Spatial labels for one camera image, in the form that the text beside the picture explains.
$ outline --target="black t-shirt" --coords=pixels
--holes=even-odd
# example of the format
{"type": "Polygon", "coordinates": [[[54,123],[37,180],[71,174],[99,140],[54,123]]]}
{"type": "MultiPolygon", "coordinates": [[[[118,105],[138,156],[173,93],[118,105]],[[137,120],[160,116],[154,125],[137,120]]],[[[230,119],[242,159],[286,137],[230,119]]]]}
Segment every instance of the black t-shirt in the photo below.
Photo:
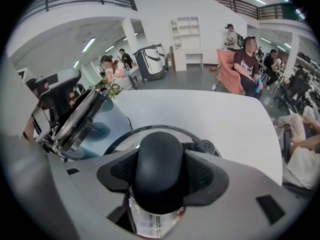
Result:
{"type": "Polygon", "coordinates": [[[130,58],[129,54],[124,53],[124,55],[122,55],[122,61],[124,66],[126,66],[126,64],[129,65],[129,68],[132,69],[132,59],[130,58]]]}
{"type": "Polygon", "coordinates": [[[239,49],[235,52],[233,63],[239,64],[250,76],[259,75],[259,63],[256,56],[250,57],[245,50],[239,49]]]}
{"type": "Polygon", "coordinates": [[[271,58],[271,55],[265,57],[263,64],[267,69],[271,69],[271,65],[274,63],[274,59],[271,58]]]}

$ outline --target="white table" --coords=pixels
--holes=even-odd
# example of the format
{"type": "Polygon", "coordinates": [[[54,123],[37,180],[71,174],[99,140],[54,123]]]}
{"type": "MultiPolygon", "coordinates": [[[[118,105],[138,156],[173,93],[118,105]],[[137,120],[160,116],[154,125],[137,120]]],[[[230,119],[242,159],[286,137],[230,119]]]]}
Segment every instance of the white table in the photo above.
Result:
{"type": "Polygon", "coordinates": [[[254,167],[282,184],[278,137],[267,111],[255,98],[201,90],[129,90],[114,102],[134,129],[149,125],[182,128],[211,141],[224,159],[254,167]]]}

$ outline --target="pink armchair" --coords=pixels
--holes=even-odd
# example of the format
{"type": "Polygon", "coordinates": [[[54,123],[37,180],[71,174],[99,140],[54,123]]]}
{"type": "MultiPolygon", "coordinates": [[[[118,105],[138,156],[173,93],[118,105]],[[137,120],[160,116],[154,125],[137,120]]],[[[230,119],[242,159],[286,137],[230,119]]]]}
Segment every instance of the pink armchair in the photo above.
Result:
{"type": "Polygon", "coordinates": [[[217,87],[220,85],[220,83],[223,83],[230,93],[243,95],[245,91],[240,83],[240,75],[237,71],[232,70],[234,64],[234,55],[236,52],[219,49],[217,49],[216,52],[218,53],[220,59],[220,71],[217,76],[217,79],[220,82],[218,83],[217,87]]]}

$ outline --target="woman in black t-shirt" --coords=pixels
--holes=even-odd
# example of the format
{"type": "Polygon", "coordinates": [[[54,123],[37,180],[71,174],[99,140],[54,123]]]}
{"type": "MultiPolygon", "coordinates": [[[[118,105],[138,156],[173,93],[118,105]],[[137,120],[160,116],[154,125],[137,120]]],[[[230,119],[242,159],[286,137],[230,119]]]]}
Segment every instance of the woman in black t-shirt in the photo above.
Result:
{"type": "Polygon", "coordinates": [[[232,69],[240,74],[240,82],[245,91],[245,96],[260,100],[263,84],[260,83],[260,91],[256,92],[256,83],[260,78],[259,63],[256,56],[254,56],[257,43],[251,36],[247,36],[243,43],[243,49],[237,50],[234,54],[232,69]]]}

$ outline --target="blue water bottle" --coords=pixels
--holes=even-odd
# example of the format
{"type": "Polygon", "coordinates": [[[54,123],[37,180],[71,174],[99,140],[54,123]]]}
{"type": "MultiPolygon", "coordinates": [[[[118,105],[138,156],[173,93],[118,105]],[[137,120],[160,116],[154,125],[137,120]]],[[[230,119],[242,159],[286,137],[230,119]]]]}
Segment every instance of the blue water bottle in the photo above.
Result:
{"type": "Polygon", "coordinates": [[[256,93],[260,92],[260,89],[259,89],[260,83],[261,83],[261,78],[259,77],[258,81],[256,81],[256,87],[255,87],[255,92],[256,93]]]}

